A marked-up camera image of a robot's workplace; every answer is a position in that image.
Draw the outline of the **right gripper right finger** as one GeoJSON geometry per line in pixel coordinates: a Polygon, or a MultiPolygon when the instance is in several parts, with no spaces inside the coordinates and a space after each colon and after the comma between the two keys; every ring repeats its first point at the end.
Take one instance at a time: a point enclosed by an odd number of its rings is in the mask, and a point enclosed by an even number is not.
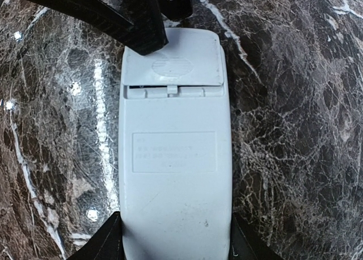
{"type": "Polygon", "coordinates": [[[229,259],[281,260],[240,214],[232,214],[229,259]]]}

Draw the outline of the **white battery cover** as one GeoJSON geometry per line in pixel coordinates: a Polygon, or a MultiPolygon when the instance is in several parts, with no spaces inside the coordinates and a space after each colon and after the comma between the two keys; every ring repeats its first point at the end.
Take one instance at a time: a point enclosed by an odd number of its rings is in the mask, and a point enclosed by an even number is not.
{"type": "Polygon", "coordinates": [[[147,56],[126,47],[120,96],[143,99],[147,88],[162,95],[219,97],[226,92],[226,62],[218,35],[194,28],[166,28],[168,44],[147,56]]]}

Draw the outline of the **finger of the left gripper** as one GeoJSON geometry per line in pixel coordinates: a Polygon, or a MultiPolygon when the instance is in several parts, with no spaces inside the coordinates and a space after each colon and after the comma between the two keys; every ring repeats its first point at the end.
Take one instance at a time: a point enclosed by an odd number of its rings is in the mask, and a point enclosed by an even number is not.
{"type": "Polygon", "coordinates": [[[80,19],[146,56],[167,44],[157,0],[121,0],[128,16],[102,0],[27,0],[80,19]]]}
{"type": "Polygon", "coordinates": [[[193,14],[192,0],[158,0],[158,3],[168,19],[185,19],[193,14]]]}

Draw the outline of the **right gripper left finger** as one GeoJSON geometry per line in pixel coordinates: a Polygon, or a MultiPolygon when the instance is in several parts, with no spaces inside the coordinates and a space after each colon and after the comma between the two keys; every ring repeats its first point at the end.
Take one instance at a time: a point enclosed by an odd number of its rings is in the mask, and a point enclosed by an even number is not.
{"type": "Polygon", "coordinates": [[[67,260],[122,260],[124,259],[122,220],[114,212],[99,230],[67,260]]]}

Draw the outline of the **white remote control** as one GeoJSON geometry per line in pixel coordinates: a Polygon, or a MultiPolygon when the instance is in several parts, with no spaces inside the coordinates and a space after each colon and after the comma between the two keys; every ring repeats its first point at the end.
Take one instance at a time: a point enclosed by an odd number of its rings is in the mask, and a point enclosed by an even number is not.
{"type": "Polygon", "coordinates": [[[228,259],[232,153],[227,77],[219,97],[162,95],[119,107],[126,259],[228,259]]]}

